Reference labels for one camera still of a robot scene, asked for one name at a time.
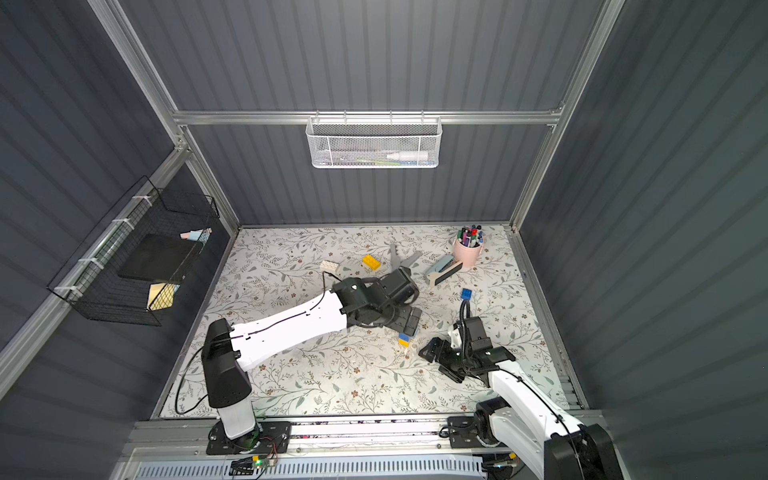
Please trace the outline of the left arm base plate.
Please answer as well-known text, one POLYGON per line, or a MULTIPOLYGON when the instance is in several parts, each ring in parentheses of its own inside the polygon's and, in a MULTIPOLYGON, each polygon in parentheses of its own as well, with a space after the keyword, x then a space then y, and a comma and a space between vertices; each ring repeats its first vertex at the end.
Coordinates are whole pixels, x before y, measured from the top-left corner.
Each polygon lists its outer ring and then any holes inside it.
POLYGON ((267 421, 258 423, 256 429, 237 439, 229 439, 221 420, 217 421, 208 433, 206 454, 223 455, 269 455, 287 451, 292 423, 287 421, 267 421))

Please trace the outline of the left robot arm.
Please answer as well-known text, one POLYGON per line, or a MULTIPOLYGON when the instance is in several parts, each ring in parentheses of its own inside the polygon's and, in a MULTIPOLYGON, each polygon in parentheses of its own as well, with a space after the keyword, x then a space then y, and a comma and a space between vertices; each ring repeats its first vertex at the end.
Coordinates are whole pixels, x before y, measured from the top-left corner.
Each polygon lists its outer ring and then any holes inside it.
POLYGON ((207 400, 219 418, 218 438, 240 442, 258 433, 250 401, 250 371, 305 341, 349 328, 388 328, 415 334, 420 291, 408 267, 382 277, 339 279, 327 272, 321 293, 292 308, 248 323, 221 318, 208 327, 200 352, 207 400))

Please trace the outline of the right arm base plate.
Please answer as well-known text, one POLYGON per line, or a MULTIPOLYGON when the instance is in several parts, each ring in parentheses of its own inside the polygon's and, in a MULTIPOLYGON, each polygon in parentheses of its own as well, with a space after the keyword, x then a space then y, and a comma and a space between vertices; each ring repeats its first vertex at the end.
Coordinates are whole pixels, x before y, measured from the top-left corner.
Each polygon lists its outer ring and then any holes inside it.
POLYGON ((439 428, 438 437, 447 440, 452 449, 507 447, 493 438, 474 416, 449 416, 439 428))

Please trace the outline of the yellow long lego brick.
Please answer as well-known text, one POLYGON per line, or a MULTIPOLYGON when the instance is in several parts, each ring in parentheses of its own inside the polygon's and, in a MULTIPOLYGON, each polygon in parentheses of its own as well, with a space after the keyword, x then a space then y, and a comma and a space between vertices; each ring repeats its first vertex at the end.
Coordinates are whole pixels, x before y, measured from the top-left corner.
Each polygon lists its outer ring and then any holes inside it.
POLYGON ((361 263, 364 267, 371 271, 377 271, 381 267, 381 262, 370 254, 365 255, 361 259, 361 263))

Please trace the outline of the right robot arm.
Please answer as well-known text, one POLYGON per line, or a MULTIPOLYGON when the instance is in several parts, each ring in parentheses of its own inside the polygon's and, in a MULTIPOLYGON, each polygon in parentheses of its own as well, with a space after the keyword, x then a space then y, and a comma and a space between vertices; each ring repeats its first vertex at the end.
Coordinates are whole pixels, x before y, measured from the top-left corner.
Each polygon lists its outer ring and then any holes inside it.
POLYGON ((507 447, 538 479, 624 477, 608 432, 543 393, 509 350, 492 345, 480 318, 456 322, 447 339, 432 338, 419 356, 456 383, 479 380, 496 394, 478 403, 471 417, 447 420, 440 436, 452 448, 507 447))

